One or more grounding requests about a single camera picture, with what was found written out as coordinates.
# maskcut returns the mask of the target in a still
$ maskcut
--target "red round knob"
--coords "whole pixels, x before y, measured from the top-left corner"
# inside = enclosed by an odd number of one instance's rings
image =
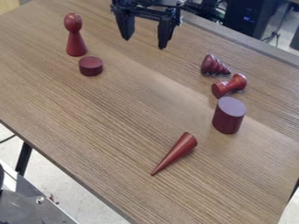
[[[76,13],[69,13],[65,16],[65,27],[70,32],[79,32],[82,28],[82,18]]]
[[[79,61],[80,72],[86,76],[95,76],[103,71],[103,60],[93,56],[87,56]]]
[[[212,119],[212,125],[223,134],[236,133],[246,114],[246,107],[241,101],[232,97],[222,97]]]
[[[220,98],[230,91],[242,90],[246,87],[246,85],[246,77],[241,73],[237,73],[229,81],[220,81],[212,84],[212,93],[216,98]]]

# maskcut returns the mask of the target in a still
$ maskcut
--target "table leg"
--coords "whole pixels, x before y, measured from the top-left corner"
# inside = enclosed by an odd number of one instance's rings
[[[23,143],[22,150],[20,156],[18,157],[17,166],[16,166],[16,172],[18,172],[18,174],[20,174],[21,176],[24,176],[29,158],[31,156],[31,152],[32,152],[32,147],[27,143]]]

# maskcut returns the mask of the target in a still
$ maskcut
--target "black equipment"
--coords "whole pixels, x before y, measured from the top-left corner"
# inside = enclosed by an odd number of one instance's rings
[[[135,30],[135,17],[159,22],[159,48],[167,46],[177,25],[181,25],[183,0],[113,0],[111,8],[115,14],[122,37],[129,40]],[[165,11],[149,9],[150,6],[165,7]]]
[[[282,0],[229,0],[224,26],[261,39]]]

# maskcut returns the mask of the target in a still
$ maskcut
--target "stacked red cone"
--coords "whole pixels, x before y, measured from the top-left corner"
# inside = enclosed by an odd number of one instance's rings
[[[202,74],[230,74],[231,70],[214,55],[208,54],[201,65]]]

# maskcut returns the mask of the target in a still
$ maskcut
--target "red wooden disk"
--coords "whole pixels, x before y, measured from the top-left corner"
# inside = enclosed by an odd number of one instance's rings
[[[241,101],[232,97],[222,97],[212,119],[212,125],[223,134],[236,133],[246,114],[246,107]]]
[[[94,56],[87,56],[79,61],[80,72],[86,76],[95,76],[103,71],[103,60]]]

